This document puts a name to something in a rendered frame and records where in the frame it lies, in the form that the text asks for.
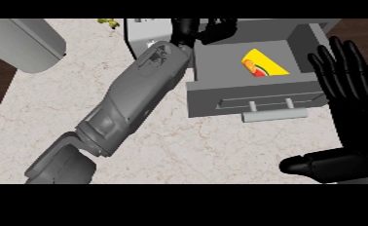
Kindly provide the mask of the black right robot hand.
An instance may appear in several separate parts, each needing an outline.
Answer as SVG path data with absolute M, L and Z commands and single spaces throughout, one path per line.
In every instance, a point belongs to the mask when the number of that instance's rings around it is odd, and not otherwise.
M 342 142 L 342 148 L 286 158 L 280 170 L 320 183 L 368 178 L 368 63 L 351 40 L 330 38 L 329 51 L 308 55 Z

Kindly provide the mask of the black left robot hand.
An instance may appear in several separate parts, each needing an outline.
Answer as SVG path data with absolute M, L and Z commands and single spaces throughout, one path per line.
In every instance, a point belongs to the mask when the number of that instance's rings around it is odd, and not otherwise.
M 176 46 L 194 47 L 195 41 L 209 45 L 231 38 L 237 33 L 237 19 L 210 19 L 203 31 L 200 19 L 172 19 L 173 34 L 170 42 Z

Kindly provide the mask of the grey open drawer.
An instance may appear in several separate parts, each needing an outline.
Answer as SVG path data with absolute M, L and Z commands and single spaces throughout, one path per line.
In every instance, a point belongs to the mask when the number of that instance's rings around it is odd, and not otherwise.
M 188 116 L 240 113 L 249 121 L 308 115 L 327 104 L 308 56 L 329 46 L 337 19 L 240 19 L 235 35 L 195 45 Z

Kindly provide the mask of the grey drawer front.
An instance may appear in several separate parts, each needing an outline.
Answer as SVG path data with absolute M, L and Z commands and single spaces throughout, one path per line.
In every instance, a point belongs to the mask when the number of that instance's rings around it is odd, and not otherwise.
M 240 81 L 195 81 L 187 84 L 188 117 L 207 117 L 286 109 L 287 99 L 296 108 L 321 107 L 329 101 L 314 73 L 299 76 L 246 76 Z

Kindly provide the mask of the grey cabinet block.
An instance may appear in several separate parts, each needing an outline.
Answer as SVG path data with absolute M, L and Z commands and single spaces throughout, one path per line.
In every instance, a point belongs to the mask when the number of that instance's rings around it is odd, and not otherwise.
M 170 19 L 125 19 L 125 40 L 138 58 L 159 41 L 170 41 L 173 26 Z

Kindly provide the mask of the yellow printed packet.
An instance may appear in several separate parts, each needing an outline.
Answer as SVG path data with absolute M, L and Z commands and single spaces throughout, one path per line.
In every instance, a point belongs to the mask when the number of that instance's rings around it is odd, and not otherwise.
M 255 77 L 290 75 L 290 72 L 258 49 L 252 49 L 244 55 L 241 64 Z

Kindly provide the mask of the yellow green small object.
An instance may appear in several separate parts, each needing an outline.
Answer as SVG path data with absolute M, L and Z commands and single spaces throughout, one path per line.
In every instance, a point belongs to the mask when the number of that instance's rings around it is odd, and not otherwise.
M 116 29 L 120 26 L 119 22 L 114 19 L 98 19 L 98 22 L 108 23 L 113 29 Z

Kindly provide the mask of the pale grey rounded appliance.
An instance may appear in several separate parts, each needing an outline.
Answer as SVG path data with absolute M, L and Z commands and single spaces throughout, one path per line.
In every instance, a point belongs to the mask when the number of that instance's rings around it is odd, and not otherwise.
M 0 59 L 23 72 L 43 72 L 65 55 L 67 41 L 45 19 L 0 19 Z

